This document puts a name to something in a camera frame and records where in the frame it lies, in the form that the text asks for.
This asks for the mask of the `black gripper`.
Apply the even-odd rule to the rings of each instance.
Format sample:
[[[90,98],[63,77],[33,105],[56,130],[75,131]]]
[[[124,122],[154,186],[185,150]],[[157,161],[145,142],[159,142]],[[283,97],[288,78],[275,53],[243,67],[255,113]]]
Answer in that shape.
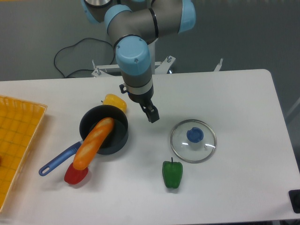
[[[153,82],[148,82],[142,87],[131,87],[126,83],[119,85],[122,94],[127,93],[129,98],[136,103],[139,103],[142,111],[146,114],[148,121],[154,123],[159,120],[158,109],[152,103],[154,94]]]

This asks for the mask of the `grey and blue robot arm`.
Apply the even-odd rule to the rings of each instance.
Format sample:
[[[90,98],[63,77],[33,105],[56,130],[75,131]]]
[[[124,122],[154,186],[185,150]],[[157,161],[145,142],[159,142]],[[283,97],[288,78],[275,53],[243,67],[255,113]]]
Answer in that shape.
[[[121,92],[141,106],[149,122],[156,122],[149,45],[193,29],[194,4],[190,0],[83,0],[81,4],[92,23],[105,24],[124,81]]]

